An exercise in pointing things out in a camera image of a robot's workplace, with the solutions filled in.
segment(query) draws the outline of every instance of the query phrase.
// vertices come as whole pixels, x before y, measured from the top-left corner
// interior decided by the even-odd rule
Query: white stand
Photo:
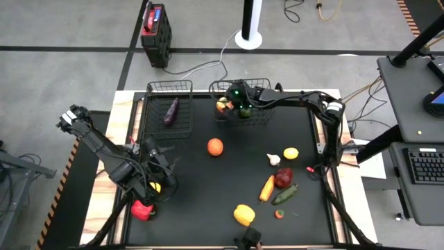
[[[262,0],[253,0],[253,11],[251,13],[252,15],[249,39],[245,40],[242,37],[242,31],[239,31],[236,34],[236,38],[234,40],[236,41],[237,46],[241,47],[242,49],[257,49],[262,44],[262,36],[257,31],[257,28],[259,27],[259,18],[261,16],[261,8]]]

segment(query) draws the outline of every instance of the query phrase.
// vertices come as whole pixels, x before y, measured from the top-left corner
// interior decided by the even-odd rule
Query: orange
[[[207,145],[208,153],[212,156],[220,156],[223,151],[223,143],[217,138],[213,138]]]

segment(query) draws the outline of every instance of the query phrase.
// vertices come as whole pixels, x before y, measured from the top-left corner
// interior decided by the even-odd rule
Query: hazard tape
[[[410,10],[407,8],[407,5],[405,5],[404,0],[396,0],[396,1],[398,2],[401,12],[404,15],[404,18],[406,19],[407,24],[409,25],[410,31],[413,33],[415,38],[418,37],[420,34],[420,31],[419,31],[418,27],[416,26],[416,23],[413,20],[413,17],[410,14]]]
[[[63,187],[65,186],[65,183],[67,182],[69,170],[71,169],[72,162],[74,160],[74,156],[76,155],[79,143],[80,143],[80,140],[76,138],[76,140],[74,141],[73,149],[71,150],[71,153],[69,154],[69,158],[68,158],[68,162],[65,166],[65,170],[63,171],[62,178],[60,179],[57,190],[55,191],[53,203],[51,204],[51,207],[49,208],[48,216],[47,216],[46,220],[44,221],[43,229],[40,232],[39,239],[37,241],[37,244],[35,245],[35,250],[40,250],[43,247],[44,239],[46,237],[46,234],[48,233],[49,226],[51,225],[51,220],[54,217],[54,212],[56,211],[57,203],[60,200],[60,197],[62,196]]]

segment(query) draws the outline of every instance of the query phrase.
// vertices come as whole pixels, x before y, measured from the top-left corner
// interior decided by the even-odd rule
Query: wire basket
[[[178,98],[176,118],[170,126],[164,117],[173,101]],[[156,81],[146,86],[143,132],[156,140],[188,138],[193,128],[193,83],[183,81]]]
[[[239,80],[226,80],[226,81],[214,81],[209,88],[210,95],[214,100],[225,96],[225,92],[235,81],[245,81],[250,87],[261,87],[271,89],[270,81],[267,78],[252,78],[252,79],[239,79]],[[231,117],[227,117],[221,114],[214,106],[214,120],[221,122],[229,126],[255,126],[266,125],[270,118],[274,114],[274,110],[252,108],[251,116],[249,118],[241,118],[239,111],[233,111],[234,114]]]

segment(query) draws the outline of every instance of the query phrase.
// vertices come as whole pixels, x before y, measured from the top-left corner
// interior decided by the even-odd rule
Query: green pepper
[[[251,115],[253,114],[251,108],[241,108],[240,112],[240,117],[242,118],[250,118]]]
[[[298,191],[298,184],[293,184],[279,193],[271,202],[273,205],[279,205],[288,201]]]

